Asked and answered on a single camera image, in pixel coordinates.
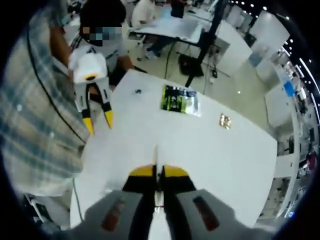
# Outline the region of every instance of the small black object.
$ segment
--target small black object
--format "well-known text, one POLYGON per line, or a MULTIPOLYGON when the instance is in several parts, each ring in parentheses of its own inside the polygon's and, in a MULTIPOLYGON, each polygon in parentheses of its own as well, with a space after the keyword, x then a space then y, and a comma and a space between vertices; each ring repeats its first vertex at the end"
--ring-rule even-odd
POLYGON ((195 57, 181 54, 178 58, 180 72, 186 76, 189 76, 191 74, 194 77, 204 76, 201 64, 199 64, 197 61, 198 60, 195 57))
POLYGON ((215 70, 215 69, 212 70, 212 77, 215 78, 215 79, 218 77, 218 72, 217 72, 217 70, 215 70))
POLYGON ((134 67, 134 70, 137 70, 137 71, 142 72, 142 73, 145 73, 145 74, 148 73, 147 71, 145 71, 145 70, 143 70, 143 69, 141 69, 141 68, 139 68, 139 67, 137 67, 137 66, 133 66, 133 67, 134 67))

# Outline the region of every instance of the white desk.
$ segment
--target white desk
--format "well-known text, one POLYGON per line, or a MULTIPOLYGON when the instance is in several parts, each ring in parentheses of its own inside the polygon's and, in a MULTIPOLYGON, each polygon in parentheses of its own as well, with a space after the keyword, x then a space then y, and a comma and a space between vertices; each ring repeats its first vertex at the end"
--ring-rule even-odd
POLYGON ((202 8, 190 8, 189 10, 194 11, 194 13, 186 11, 185 13, 191 17, 195 17, 197 19, 201 19, 204 21, 207 21, 211 23, 212 19, 214 18, 214 15, 211 12, 208 12, 202 8))
POLYGON ((194 19, 181 19, 177 17, 158 18, 150 23, 142 25, 140 28, 132 28, 131 33, 166 36, 169 38, 179 38, 185 42, 198 43, 203 26, 194 19))
MULTIPOLYGON (((83 172, 75 180, 82 216, 114 189, 121 189, 134 168, 152 163, 186 170, 195 187, 206 189, 252 227, 266 202, 274 177, 277 142, 226 106, 198 93, 201 117, 160 110, 164 79, 130 70, 111 95, 114 126, 98 117, 89 138, 83 172), (232 120, 219 126, 221 113, 232 120)), ((71 227, 80 223, 72 195, 71 227)))

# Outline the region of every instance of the black cable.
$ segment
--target black cable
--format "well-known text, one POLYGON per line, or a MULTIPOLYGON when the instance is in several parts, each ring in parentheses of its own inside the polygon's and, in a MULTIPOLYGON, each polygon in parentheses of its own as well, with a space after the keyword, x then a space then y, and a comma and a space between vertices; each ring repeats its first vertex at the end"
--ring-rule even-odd
POLYGON ((175 39, 171 45, 171 48, 170 48, 170 51, 168 53, 168 56, 166 57, 166 65, 165 65, 165 73, 164 73, 164 79, 166 79, 167 77, 167 71, 168 71, 168 63, 169 63, 169 57, 170 57, 170 54, 172 52, 172 49, 174 48, 174 45, 176 44, 177 40, 175 39))
POLYGON ((209 64, 206 66, 205 75, 204 75, 204 88, 203 88, 203 93, 202 93, 203 95, 205 95, 206 87, 207 87, 208 69, 209 69, 209 64))
POLYGON ((74 178, 72 179, 72 184, 73 184, 73 190, 74 190, 76 204, 78 206, 79 217, 81 219, 81 222, 83 222, 84 219, 83 219, 82 214, 81 214, 80 202, 79 202, 79 197, 78 197, 78 193, 77 193, 77 190, 76 190, 76 183, 75 183, 75 179, 74 178))
POLYGON ((36 62, 35 62, 35 58, 32 54, 32 49, 31 49, 31 44, 30 44, 30 37, 29 37, 29 26, 27 26, 27 32, 26 32, 26 42, 27 42, 27 48, 28 48, 28 53, 29 53, 29 57, 30 57, 30 61, 31 61, 31 65, 34 71, 34 74, 39 82, 39 84, 41 85, 42 89, 44 90, 50 104, 52 105, 52 107, 54 108, 55 112, 58 114, 58 116, 61 118, 61 120, 69 127, 69 129, 85 144, 86 142, 76 133, 76 131, 70 126, 70 124, 64 119, 64 117, 61 115, 61 113, 58 111, 56 105, 54 104, 54 101, 52 100, 52 98, 50 97, 49 93, 47 92, 44 84, 42 83, 42 81, 40 80, 40 77, 38 75, 38 71, 36 68, 36 62))
POLYGON ((189 56, 191 56, 190 44, 191 44, 191 43, 188 44, 188 46, 186 47, 186 49, 184 50, 183 53, 182 53, 182 52, 178 52, 178 51, 176 51, 175 53, 176 53, 176 54, 180 54, 180 55, 181 55, 181 54, 187 54, 187 51, 189 50, 189 56))

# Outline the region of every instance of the white wall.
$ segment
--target white wall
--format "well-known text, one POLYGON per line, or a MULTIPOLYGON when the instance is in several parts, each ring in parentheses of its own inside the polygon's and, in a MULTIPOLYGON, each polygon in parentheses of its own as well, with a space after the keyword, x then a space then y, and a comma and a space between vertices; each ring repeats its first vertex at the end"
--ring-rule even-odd
POLYGON ((231 24, 234 28, 240 27, 244 21, 244 17, 240 15, 242 9, 237 5, 234 5, 226 18, 226 21, 231 24))
POLYGON ((217 37, 230 44, 216 68, 228 76, 233 76, 239 67, 248 60, 252 50, 240 34, 226 21, 222 20, 217 37))
POLYGON ((250 30, 256 37, 251 49, 254 53, 263 52, 268 59, 276 53, 290 37, 289 32, 273 14, 262 11, 250 30))
POLYGON ((295 154, 288 154, 276 157, 276 165, 274 170, 275 178, 286 178, 293 176, 293 161, 295 160, 295 154))
POLYGON ((252 19, 253 19, 253 18, 252 18, 251 15, 249 15, 249 14, 247 14, 247 13, 244 15, 244 20, 243 20, 243 22, 242 22, 242 24, 241 24, 241 26, 240 26, 240 29, 241 29, 241 31, 242 31, 243 33, 245 33, 245 32, 248 31, 252 19))

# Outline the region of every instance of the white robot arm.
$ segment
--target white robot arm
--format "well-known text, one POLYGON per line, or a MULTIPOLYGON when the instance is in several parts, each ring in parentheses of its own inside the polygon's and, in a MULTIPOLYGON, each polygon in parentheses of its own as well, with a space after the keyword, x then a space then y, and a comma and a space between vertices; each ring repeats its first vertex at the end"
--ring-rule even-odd
POLYGON ((114 115, 110 105, 109 78, 104 56, 101 53, 92 52, 90 46, 80 47, 71 54, 68 67, 73 70, 75 104, 89 132, 94 134, 88 100, 88 91, 91 86, 96 88, 101 97, 101 107, 111 128, 114 115))

